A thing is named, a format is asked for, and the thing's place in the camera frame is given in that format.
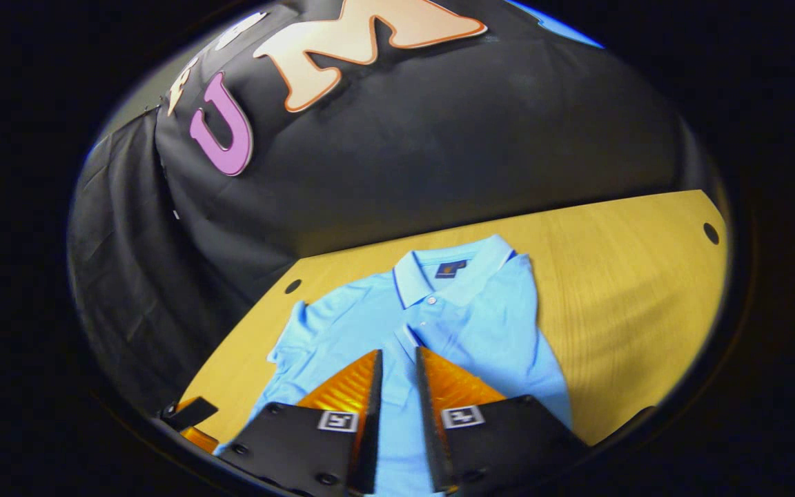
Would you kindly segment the black backdrop cloth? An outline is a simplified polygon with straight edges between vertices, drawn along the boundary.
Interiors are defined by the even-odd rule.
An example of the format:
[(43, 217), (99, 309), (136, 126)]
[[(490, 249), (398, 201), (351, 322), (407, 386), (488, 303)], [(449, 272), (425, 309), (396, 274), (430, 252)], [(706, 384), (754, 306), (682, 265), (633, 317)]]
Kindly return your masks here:
[(186, 390), (297, 259), (700, 189), (715, 164), (637, 70), (516, 0), (275, 0), (98, 139), (68, 227), (101, 370)]

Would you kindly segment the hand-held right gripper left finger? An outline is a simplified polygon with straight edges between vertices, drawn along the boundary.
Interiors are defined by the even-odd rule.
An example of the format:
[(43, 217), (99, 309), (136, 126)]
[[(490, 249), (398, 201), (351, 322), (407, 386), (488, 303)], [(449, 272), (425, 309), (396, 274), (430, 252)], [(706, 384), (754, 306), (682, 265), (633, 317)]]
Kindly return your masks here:
[(295, 404), (270, 402), (220, 459), (290, 496), (375, 491), (384, 358), (366, 353)]

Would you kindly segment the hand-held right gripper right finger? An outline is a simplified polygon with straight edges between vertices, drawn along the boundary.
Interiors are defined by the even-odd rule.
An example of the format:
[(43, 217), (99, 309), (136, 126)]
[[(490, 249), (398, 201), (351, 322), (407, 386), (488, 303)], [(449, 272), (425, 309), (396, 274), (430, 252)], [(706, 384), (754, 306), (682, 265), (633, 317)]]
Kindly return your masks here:
[(433, 488), (447, 496), (530, 496), (582, 462), (588, 444), (530, 394), (508, 398), (426, 347), (415, 350)]

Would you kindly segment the light blue polo T-shirt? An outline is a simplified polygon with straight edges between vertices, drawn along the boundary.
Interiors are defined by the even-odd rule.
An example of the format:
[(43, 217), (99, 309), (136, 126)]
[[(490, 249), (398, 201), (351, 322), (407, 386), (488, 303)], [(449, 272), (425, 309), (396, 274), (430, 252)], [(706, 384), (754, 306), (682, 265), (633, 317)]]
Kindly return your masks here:
[(554, 416), (544, 440), (546, 471), (586, 453), (572, 433), (570, 393), (537, 324), (530, 259), (492, 235), (433, 251), (409, 251), (388, 273), (297, 302), (267, 360), (273, 378), (251, 415), (299, 404), (366, 353), (382, 352), (380, 441), (371, 497), (444, 497), (429, 473), (416, 380), (418, 347), (471, 372), (508, 398), (529, 394)]

